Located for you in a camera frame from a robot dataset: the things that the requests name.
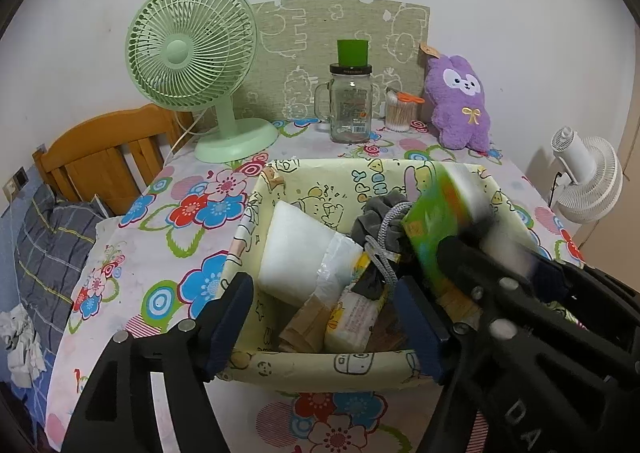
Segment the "yellow cartoon fabric storage box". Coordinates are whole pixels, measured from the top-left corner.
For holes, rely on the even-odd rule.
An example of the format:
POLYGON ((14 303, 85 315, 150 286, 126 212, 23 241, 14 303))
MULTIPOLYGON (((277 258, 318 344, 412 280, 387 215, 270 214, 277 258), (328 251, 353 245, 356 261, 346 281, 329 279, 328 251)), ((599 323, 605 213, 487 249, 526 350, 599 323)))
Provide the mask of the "yellow cartoon fabric storage box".
POLYGON ((435 171, 474 185, 509 234, 539 247, 533 222, 481 165, 413 159, 291 159, 271 161, 260 174, 222 269, 218 293, 239 273, 254 282, 254 297, 223 381, 287 392, 404 389, 436 379, 438 363, 411 349, 346 353, 278 348, 281 329, 310 298, 329 312, 352 281, 362 245, 349 237, 375 194, 416 199, 435 171))

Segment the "white standing fan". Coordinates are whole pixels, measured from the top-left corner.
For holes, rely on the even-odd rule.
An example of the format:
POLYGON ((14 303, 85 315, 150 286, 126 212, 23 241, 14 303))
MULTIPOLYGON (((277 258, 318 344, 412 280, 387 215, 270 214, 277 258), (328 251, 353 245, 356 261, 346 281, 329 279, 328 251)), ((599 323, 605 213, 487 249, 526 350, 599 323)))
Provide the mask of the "white standing fan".
POLYGON ((582 227, 609 214, 620 199, 624 175, 614 146, 583 135, 568 124, 555 127, 526 168, 547 206, 560 218, 582 227))

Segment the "purple plush bunny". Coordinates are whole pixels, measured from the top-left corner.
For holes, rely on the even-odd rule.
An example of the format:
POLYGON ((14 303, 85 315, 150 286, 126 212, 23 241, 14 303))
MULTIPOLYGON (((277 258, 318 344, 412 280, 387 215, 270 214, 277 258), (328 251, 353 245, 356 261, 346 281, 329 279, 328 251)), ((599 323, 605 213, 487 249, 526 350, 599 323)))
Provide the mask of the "purple plush bunny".
POLYGON ((427 61, 425 96, 433 104, 431 124, 447 150, 487 153, 490 116, 480 78, 460 55, 440 54, 427 61))

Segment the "grey plaid pillow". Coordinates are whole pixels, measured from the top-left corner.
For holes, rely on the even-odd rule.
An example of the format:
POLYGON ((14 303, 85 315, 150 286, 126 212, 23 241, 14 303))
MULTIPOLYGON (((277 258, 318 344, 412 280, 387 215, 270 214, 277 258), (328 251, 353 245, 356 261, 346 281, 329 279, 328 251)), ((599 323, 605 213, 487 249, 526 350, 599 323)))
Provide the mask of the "grey plaid pillow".
POLYGON ((70 202, 41 184, 17 232, 14 261, 18 295, 40 345, 58 352, 73 308, 72 294, 105 219, 95 202, 70 202))

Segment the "cotton swab container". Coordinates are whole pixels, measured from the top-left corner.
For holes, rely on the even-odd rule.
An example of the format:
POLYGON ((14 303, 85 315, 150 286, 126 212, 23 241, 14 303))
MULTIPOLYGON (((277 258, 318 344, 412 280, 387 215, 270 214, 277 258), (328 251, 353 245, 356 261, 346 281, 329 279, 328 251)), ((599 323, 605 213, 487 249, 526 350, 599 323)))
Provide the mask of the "cotton swab container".
POLYGON ((406 132, 411 123, 419 119, 419 110, 424 98, 392 88, 385 95, 385 127, 396 132, 406 132))

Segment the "crumpled white cloth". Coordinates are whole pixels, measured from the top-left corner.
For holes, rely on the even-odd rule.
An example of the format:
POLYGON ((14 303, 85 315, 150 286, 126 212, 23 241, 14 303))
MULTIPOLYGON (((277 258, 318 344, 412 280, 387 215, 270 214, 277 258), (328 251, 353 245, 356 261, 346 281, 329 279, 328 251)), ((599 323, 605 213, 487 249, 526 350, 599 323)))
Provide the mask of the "crumpled white cloth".
POLYGON ((9 312, 1 313, 1 341, 8 351, 6 364, 11 381, 19 388, 31 388, 47 370, 46 362, 32 319, 19 303, 9 312))

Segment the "white wet wipes pack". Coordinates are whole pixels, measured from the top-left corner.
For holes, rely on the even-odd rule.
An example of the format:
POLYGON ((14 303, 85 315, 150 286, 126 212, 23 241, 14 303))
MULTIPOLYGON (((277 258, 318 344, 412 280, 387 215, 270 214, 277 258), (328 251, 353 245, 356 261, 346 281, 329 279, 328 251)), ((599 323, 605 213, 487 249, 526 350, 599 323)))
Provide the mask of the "white wet wipes pack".
POLYGON ((378 314, 386 303, 383 293, 372 300, 346 287, 333 308, 324 333, 324 347, 331 353, 366 351, 378 314))

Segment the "white foam towel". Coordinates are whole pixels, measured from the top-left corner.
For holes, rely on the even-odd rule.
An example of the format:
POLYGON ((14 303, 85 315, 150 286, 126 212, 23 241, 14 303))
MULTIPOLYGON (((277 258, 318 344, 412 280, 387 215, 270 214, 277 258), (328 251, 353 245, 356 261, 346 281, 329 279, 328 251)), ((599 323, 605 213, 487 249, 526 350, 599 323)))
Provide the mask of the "white foam towel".
POLYGON ((290 306, 303 306, 316 289, 320 263, 334 235, 303 210, 279 200, 260 262, 260 289, 290 306))

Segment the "green desk fan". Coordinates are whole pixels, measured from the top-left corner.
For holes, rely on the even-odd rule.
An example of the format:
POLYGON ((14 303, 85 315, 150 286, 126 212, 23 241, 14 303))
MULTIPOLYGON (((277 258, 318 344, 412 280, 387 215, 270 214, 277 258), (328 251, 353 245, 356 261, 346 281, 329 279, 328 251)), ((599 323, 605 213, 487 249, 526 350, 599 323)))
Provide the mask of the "green desk fan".
POLYGON ((199 134, 195 157, 217 164, 277 141, 262 118, 236 119, 233 95, 254 63, 257 25, 247 0, 146 0, 126 38, 129 76, 152 103, 176 113, 213 109, 216 127, 199 134))

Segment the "green tissue pack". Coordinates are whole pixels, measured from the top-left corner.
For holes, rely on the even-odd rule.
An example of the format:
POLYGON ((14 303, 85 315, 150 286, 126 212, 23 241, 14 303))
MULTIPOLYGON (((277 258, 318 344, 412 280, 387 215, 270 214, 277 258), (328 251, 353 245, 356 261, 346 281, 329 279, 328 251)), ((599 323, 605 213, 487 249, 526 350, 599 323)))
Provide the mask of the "green tissue pack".
POLYGON ((525 223, 486 168, 425 161, 421 166, 408 165, 404 181, 411 207, 401 224, 435 295, 452 285, 437 262, 439 243, 482 221, 489 223, 489 248, 500 258, 515 246, 536 251, 525 223))

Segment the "floral tablecloth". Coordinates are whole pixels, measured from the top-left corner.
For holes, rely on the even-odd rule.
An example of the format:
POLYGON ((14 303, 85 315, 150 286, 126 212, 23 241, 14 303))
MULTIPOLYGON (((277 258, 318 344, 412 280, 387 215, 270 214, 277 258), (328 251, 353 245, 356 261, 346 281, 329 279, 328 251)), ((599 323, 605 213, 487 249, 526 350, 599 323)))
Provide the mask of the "floral tablecloth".
MULTIPOLYGON (((521 217, 541 254, 582 260, 566 225, 548 208, 498 148, 446 150, 415 122, 393 132, 372 124, 362 144, 336 144, 315 120, 282 121, 265 152, 233 164, 206 165, 183 150, 129 211, 106 222, 74 288, 49 385, 46 434, 60 447, 94 364, 116 332, 150 337, 198 314, 235 263, 262 248, 260 227, 278 198, 297 204, 337 231, 352 227, 366 200, 390 190, 416 188, 427 161, 477 165, 489 195, 521 217)), ((309 385, 277 373, 270 351, 277 333, 273 302, 260 296, 244 334, 236 371, 207 386, 224 435, 235 452, 410 452, 424 433, 439 396, 416 373, 408 352, 300 360, 309 385)))

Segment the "wall power socket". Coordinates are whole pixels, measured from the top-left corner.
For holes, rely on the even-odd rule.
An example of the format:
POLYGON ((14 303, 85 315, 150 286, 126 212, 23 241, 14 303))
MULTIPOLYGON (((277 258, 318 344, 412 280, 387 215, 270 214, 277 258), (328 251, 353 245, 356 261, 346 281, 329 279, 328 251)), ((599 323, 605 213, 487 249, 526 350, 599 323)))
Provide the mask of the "wall power socket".
POLYGON ((8 202, 13 202, 13 199, 18 193, 22 191, 22 188, 27 184, 28 176, 23 167, 17 170, 11 178, 6 181, 6 184, 2 186, 2 191, 8 202))

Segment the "grey drawstring pouch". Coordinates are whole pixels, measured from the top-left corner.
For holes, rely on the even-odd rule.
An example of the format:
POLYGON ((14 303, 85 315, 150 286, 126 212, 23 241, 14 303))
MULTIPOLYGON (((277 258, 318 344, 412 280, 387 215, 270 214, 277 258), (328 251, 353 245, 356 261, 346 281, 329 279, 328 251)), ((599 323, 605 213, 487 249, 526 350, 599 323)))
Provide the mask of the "grey drawstring pouch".
POLYGON ((409 248, 401 220, 411 206, 412 202, 397 191, 370 198, 364 204, 350 231, 350 237, 363 248, 363 257, 369 260, 356 280, 356 294, 370 300, 393 296, 407 269, 409 248))

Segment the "clear plastic zip bag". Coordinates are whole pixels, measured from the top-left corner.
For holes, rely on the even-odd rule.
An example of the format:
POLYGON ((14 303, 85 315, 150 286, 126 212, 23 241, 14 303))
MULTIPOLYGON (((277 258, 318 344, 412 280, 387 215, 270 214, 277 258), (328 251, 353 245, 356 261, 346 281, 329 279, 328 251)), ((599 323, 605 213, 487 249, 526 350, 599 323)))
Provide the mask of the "clear plastic zip bag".
POLYGON ((356 263, 363 248, 350 237, 335 233, 324 253, 317 271, 314 295, 326 306, 335 306, 344 288, 352 281, 356 263))

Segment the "green cup on jar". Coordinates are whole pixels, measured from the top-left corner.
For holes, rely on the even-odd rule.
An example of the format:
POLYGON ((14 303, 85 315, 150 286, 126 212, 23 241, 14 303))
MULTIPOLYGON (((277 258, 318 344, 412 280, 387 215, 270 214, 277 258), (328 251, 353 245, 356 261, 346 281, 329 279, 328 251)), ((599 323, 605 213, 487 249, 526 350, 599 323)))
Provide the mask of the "green cup on jar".
POLYGON ((337 64, 341 67, 366 67, 369 65, 369 41, 367 39, 337 40, 337 64))

